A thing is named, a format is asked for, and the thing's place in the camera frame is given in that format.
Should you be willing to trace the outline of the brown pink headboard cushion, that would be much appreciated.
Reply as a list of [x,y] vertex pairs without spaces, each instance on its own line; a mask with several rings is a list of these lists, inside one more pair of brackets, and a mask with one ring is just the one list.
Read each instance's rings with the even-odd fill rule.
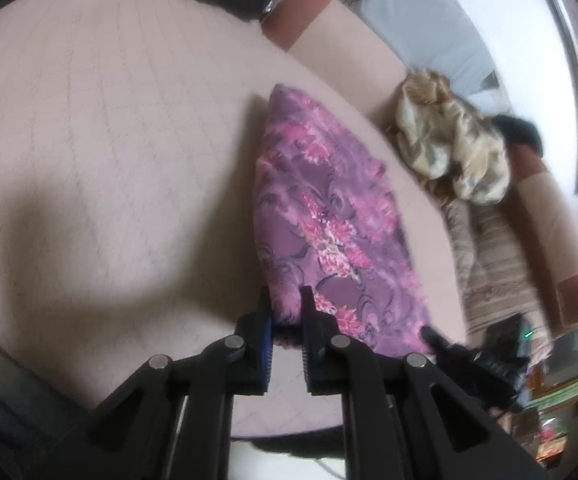
[[507,148],[502,209],[526,256],[553,338],[578,329],[578,224],[565,194],[526,144]]

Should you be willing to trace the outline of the grey pillow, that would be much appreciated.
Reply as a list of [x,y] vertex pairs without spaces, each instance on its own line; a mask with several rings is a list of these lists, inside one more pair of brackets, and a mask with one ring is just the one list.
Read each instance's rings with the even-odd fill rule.
[[350,8],[408,68],[435,70],[463,98],[500,86],[486,43],[456,0],[353,0]]

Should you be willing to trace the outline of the dark garment behind blanket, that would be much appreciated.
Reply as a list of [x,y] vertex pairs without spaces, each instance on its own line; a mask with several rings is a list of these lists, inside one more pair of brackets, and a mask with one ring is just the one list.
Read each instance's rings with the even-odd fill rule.
[[542,138],[536,126],[524,119],[504,114],[490,118],[492,126],[502,134],[507,145],[528,146],[539,157],[544,156]]

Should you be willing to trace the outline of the pink quilted bed cover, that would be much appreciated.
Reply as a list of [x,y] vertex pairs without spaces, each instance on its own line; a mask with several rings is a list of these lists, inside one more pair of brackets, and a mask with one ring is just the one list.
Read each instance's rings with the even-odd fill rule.
[[195,0],[16,0],[0,10],[0,388],[33,430],[61,432],[68,401],[98,404],[254,307],[254,162],[277,84],[385,163],[432,323],[465,340],[437,206],[261,24]]

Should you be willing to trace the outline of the beige floral crumpled blanket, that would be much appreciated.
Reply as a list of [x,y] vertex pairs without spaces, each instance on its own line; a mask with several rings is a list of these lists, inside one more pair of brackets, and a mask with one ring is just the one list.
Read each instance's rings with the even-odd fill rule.
[[412,70],[394,109],[394,141],[403,162],[426,183],[476,205],[499,203],[510,186],[502,133],[455,94],[435,70]]

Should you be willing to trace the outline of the striped floral brown pillow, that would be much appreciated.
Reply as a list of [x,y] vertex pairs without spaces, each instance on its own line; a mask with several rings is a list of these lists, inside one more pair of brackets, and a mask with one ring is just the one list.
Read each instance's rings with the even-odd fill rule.
[[524,250],[498,206],[452,200],[442,208],[451,239],[467,344],[479,347],[489,326],[523,315],[531,362],[550,356],[553,341]]

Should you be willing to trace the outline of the purple floral long-sleeve shirt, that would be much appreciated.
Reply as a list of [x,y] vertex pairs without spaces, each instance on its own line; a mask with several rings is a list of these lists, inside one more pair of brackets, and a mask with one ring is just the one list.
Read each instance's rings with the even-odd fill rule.
[[384,356],[425,353],[430,322],[385,164],[307,93],[276,86],[255,162],[254,241],[276,324],[303,287],[344,335]]

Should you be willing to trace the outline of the pink brown bolster cushion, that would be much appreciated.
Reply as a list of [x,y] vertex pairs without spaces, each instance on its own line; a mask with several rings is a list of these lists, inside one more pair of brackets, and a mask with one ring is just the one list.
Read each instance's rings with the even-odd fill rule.
[[377,127],[393,123],[407,68],[340,0],[280,0],[261,27]]

